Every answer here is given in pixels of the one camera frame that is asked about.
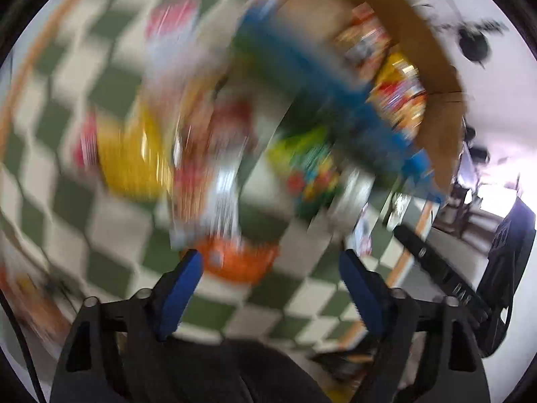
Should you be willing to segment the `snack bin under table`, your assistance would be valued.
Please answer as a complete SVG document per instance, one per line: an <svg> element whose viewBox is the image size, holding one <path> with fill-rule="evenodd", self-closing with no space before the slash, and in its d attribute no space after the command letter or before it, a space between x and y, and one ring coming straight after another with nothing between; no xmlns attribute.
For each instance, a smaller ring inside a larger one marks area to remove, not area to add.
<svg viewBox="0 0 537 403"><path fill-rule="evenodd" d="M37 336L53 358L59 358L70 322L46 293L43 273L9 241L1 243L1 289L15 317Z"/></svg>

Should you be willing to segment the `brown cookie snack packet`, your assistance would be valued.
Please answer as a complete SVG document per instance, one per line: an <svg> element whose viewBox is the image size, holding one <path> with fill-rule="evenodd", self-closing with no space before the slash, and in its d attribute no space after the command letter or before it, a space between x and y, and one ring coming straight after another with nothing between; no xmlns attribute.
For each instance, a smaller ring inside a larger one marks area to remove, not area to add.
<svg viewBox="0 0 537 403"><path fill-rule="evenodd" d="M228 153L251 152L257 145L253 106L247 96L198 95L181 127L182 159L207 162Z"/></svg>

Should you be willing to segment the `white cookie snack packet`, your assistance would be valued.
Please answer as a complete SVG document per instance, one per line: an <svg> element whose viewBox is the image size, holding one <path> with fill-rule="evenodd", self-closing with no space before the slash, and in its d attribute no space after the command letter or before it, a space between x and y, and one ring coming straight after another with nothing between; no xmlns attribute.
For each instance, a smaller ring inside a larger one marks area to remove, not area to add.
<svg viewBox="0 0 537 403"><path fill-rule="evenodd" d="M172 194L173 249L187 249L207 237L236 239L239 227L238 175L241 153L231 152L176 169Z"/></svg>

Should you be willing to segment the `open cardboard milk box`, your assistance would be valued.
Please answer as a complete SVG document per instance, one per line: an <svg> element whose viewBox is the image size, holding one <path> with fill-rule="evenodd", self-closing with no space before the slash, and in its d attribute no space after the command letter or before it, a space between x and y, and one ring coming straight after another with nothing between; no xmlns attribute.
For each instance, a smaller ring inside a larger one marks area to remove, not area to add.
<svg viewBox="0 0 537 403"><path fill-rule="evenodd" d="M247 65L298 101L348 158L436 203L450 195L466 110L455 68L406 0L248 0Z"/></svg>

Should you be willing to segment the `red white biscuit packet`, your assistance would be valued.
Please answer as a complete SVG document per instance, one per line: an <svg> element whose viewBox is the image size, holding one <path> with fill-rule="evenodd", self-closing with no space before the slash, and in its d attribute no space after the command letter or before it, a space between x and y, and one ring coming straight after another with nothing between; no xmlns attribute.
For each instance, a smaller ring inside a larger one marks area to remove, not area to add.
<svg viewBox="0 0 537 403"><path fill-rule="evenodd" d="M371 256L372 253L372 228L376 224L377 217L366 204L359 214L358 221L352 232L346 239L346 248L352 249L359 257Z"/></svg>

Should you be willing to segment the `orange snack packet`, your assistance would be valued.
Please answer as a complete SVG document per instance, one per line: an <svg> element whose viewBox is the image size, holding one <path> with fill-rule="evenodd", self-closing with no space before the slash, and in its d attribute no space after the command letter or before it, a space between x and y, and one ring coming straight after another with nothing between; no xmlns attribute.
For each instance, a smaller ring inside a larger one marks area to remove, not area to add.
<svg viewBox="0 0 537 403"><path fill-rule="evenodd" d="M209 274L229 283L255 285L280 255L277 243L253 243L242 236L178 237L170 245L196 277Z"/></svg>

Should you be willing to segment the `red white snack sachet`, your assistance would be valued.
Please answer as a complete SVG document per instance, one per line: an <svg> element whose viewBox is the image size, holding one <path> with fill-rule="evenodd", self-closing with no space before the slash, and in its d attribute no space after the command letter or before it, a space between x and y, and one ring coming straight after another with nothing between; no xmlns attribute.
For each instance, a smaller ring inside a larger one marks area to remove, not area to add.
<svg viewBox="0 0 537 403"><path fill-rule="evenodd" d="M173 46L188 39L197 25L200 0L165 0L152 9L145 29L148 49Z"/></svg>

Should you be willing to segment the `yellow red noodle packet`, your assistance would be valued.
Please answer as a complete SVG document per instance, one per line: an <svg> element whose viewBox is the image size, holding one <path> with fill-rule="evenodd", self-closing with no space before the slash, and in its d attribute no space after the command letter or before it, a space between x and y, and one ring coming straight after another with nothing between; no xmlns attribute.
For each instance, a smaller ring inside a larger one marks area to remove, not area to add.
<svg viewBox="0 0 537 403"><path fill-rule="evenodd" d="M406 140L413 140L424 118L427 92L418 68L400 51L369 4L352 9L349 26L333 45L358 78L371 86L368 102L378 115Z"/></svg>

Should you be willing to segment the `yellow snack packet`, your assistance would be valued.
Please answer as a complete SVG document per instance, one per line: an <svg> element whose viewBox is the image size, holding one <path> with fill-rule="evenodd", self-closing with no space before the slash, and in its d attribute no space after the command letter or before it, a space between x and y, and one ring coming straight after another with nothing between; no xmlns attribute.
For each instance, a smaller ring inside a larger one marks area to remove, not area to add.
<svg viewBox="0 0 537 403"><path fill-rule="evenodd" d="M171 190L173 174L160 123L140 98L125 123L96 116L96 154L104 183L114 194L153 201Z"/></svg>

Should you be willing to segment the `black fleece clothing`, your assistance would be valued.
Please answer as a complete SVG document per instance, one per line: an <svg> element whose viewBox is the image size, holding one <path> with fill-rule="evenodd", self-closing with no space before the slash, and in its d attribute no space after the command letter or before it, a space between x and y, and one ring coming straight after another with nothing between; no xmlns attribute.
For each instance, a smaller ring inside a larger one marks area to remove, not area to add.
<svg viewBox="0 0 537 403"><path fill-rule="evenodd" d="M181 402L328 402L286 354L254 340L207 345L167 339L164 361Z"/></svg>

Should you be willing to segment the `clear small sauce sachet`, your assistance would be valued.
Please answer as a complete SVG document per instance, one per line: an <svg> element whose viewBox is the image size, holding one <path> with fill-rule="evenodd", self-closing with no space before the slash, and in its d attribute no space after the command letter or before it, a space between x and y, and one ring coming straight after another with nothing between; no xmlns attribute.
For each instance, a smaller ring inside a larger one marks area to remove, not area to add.
<svg viewBox="0 0 537 403"><path fill-rule="evenodd" d="M410 195L394 193L389 200L386 214L382 219L383 226L391 231L401 223L412 200Z"/></svg>

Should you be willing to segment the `small red snack packet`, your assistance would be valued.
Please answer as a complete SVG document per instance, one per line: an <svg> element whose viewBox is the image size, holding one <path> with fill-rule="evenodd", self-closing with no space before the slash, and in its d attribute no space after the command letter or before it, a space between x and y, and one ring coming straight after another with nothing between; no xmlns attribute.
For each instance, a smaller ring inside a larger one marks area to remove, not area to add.
<svg viewBox="0 0 537 403"><path fill-rule="evenodd" d="M75 165L85 172L96 173L100 170L96 114L89 112L79 127L76 143L73 148Z"/></svg>

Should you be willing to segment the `green gumball candy bag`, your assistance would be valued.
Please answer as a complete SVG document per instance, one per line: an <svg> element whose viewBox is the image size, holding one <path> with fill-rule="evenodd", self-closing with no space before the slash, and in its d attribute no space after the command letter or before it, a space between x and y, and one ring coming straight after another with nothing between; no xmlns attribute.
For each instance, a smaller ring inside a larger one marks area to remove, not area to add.
<svg viewBox="0 0 537 403"><path fill-rule="evenodd" d="M268 147L267 160L302 220L311 221L340 194L340 171L325 127L278 139Z"/></svg>

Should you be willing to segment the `white wafer pack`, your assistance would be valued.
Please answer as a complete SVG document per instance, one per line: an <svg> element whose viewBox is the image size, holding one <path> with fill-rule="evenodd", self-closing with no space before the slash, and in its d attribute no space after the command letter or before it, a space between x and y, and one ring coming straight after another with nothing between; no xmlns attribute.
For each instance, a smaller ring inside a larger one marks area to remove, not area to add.
<svg viewBox="0 0 537 403"><path fill-rule="evenodd" d="M349 236L368 203L375 177L361 168L347 166L341 173L341 191L328 210L330 227L341 236Z"/></svg>

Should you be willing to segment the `white puff snack bag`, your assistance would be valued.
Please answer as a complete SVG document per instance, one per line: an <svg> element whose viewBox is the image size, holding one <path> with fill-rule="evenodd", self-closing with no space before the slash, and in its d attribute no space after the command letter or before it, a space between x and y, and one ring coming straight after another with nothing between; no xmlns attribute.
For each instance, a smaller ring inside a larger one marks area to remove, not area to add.
<svg viewBox="0 0 537 403"><path fill-rule="evenodd" d="M166 133L175 126L180 102L197 77L210 77L225 64L226 50L196 38L154 39L146 44L142 96Z"/></svg>

